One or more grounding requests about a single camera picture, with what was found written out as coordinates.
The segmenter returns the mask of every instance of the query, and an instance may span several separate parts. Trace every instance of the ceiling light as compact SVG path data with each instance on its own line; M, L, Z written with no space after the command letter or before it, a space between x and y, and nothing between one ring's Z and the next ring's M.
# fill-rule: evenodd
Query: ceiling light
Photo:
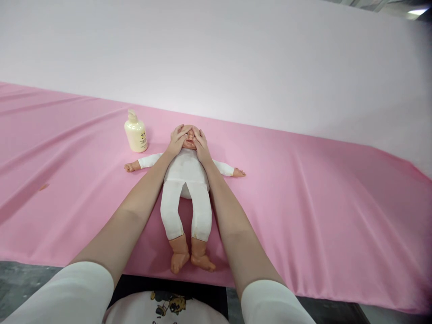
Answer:
M409 13L409 14L414 14L414 15L416 15L416 16L420 16L420 15L424 14L428 9L429 9L429 8L426 8L426 9L418 9L418 10L411 10L411 11L409 11L408 13Z

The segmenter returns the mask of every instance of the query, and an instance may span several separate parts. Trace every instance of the doll face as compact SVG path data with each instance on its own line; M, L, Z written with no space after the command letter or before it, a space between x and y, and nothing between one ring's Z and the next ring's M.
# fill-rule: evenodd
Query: doll face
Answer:
M190 130L190 131L188 132L188 137L186 138L186 141L184 141L182 147L184 147L184 148L186 148L186 149L193 149L193 150L196 150L197 147L195 146L194 138L195 138L194 131L193 131L193 130Z

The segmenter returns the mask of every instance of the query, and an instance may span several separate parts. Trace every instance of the white wall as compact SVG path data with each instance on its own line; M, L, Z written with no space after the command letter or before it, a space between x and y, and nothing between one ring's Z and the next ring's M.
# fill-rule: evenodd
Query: white wall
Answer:
M317 0L0 0L0 81L369 144L432 176L424 33Z

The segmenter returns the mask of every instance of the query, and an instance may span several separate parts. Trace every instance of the concrete floor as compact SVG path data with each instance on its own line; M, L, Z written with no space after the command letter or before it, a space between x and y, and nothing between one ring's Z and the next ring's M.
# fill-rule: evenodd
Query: concrete floor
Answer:
M48 282L60 268L0 262L0 322L23 304L41 286ZM240 302L234 289L227 289L229 322L242 324ZM357 304L299 298L317 324L368 323Z

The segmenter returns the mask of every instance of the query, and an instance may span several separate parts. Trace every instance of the lotion bottle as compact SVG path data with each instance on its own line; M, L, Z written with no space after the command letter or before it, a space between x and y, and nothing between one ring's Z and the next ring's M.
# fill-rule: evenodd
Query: lotion bottle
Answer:
M129 119L125 122L125 131L130 149L141 153L147 149L147 135L143 121L138 120L135 110L127 111Z

